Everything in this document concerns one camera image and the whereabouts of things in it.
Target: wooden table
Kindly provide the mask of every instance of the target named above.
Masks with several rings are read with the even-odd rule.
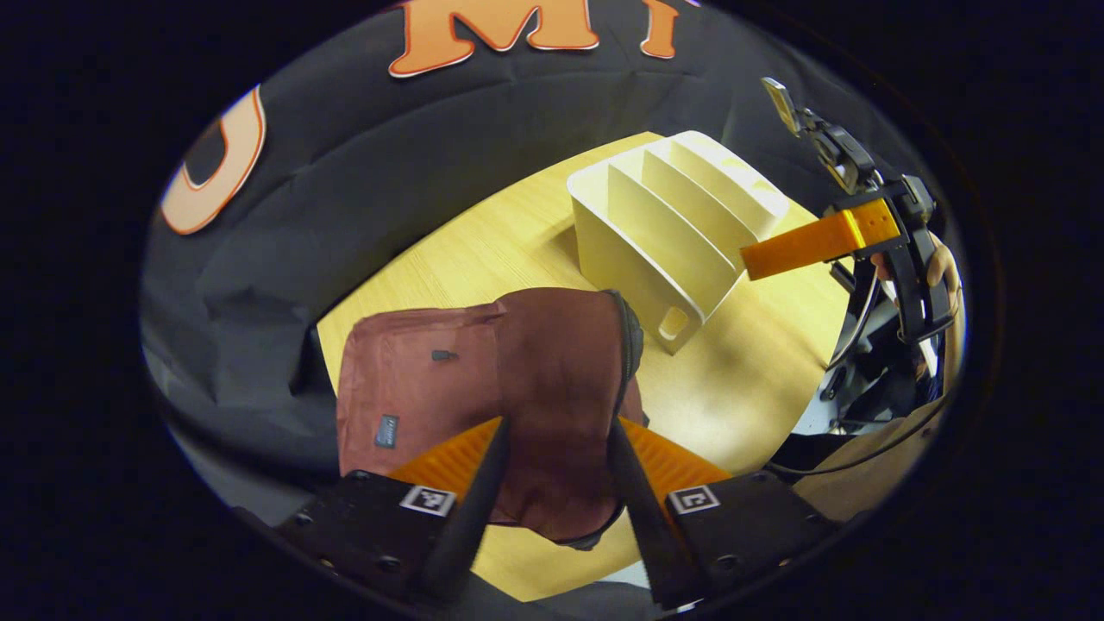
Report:
[[[572,172],[659,139],[645,133],[577,155],[501,190],[384,266],[318,323],[335,390],[346,337],[362,317],[463,307],[542,286],[594,291],[578,271]],[[793,203],[775,234],[815,220]],[[733,474],[782,445],[824,377],[847,294],[824,264],[746,277],[676,356],[646,337],[637,378],[651,429]],[[473,570],[522,601],[558,594],[639,560],[628,515],[592,551],[490,526]]]

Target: bag label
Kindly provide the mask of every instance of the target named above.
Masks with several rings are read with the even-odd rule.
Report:
[[[399,417],[384,415],[380,420],[380,430],[375,432],[375,445],[384,449],[395,448],[395,434],[399,431]]]

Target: cable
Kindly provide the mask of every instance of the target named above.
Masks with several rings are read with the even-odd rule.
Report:
[[[843,361],[854,349],[856,344],[859,343],[859,338],[862,336],[862,329],[867,327],[867,322],[870,319],[870,310],[874,307],[874,294],[878,291],[878,278],[872,277],[870,281],[870,288],[867,291],[867,299],[862,303],[862,312],[859,314],[858,322],[854,324],[854,331],[851,333],[851,337],[847,339],[847,344],[842,349],[839,350],[831,362],[825,367],[826,371],[830,371],[836,368],[841,361]]]
[[[826,467],[826,469],[822,469],[822,470],[794,470],[794,469],[789,469],[789,467],[786,467],[786,466],[778,465],[778,464],[776,464],[774,462],[767,462],[765,467],[768,469],[768,470],[773,470],[775,472],[781,472],[781,473],[785,473],[785,474],[796,474],[796,475],[799,475],[799,476],[811,476],[814,474],[828,474],[830,472],[839,472],[841,470],[847,470],[849,467],[854,467],[854,466],[857,466],[859,464],[869,462],[870,460],[877,457],[878,455],[881,455],[882,453],[884,453],[884,452],[889,451],[890,449],[893,449],[898,444],[904,442],[905,440],[907,440],[909,438],[911,438],[913,434],[915,434],[917,431],[920,431],[925,424],[932,422],[932,419],[934,419],[940,412],[943,411],[944,406],[947,404],[947,401],[952,398],[952,396],[953,396],[954,392],[955,392],[955,388],[952,388],[947,392],[947,394],[944,394],[943,396],[943,400],[940,401],[934,408],[932,408],[932,411],[928,412],[927,415],[925,415],[924,419],[921,420],[916,424],[916,427],[914,427],[914,428],[910,429],[909,431],[904,432],[903,434],[899,435],[898,438],[895,438],[889,444],[885,444],[881,449],[878,449],[877,451],[870,453],[869,455],[866,455],[863,457],[854,460],[853,462],[849,462],[849,463],[846,463],[843,465],[838,465],[838,466],[832,466],[832,467]]]

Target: brown bag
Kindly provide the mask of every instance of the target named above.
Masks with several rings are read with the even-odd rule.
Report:
[[[617,292],[518,291],[357,323],[338,385],[341,474],[389,474],[498,415],[510,460],[491,524],[590,549],[624,509],[606,469],[614,413],[647,424],[644,333]]]

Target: orange letter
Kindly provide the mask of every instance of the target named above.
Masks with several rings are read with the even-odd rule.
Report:
[[[657,59],[673,59],[675,18],[679,12],[659,0],[644,0],[648,6],[648,38],[640,43],[640,51]]]
[[[587,0],[408,0],[406,52],[391,63],[395,77],[410,77],[467,60],[476,49],[456,39],[461,20],[491,49],[506,52],[518,42],[533,13],[537,30],[526,38],[538,50],[590,50],[598,46],[591,30]]]
[[[259,86],[222,115],[220,128],[225,147],[214,173],[197,186],[188,177],[188,166],[181,164],[161,198],[164,221],[181,235],[194,233],[214,220],[253,171],[265,141]]]

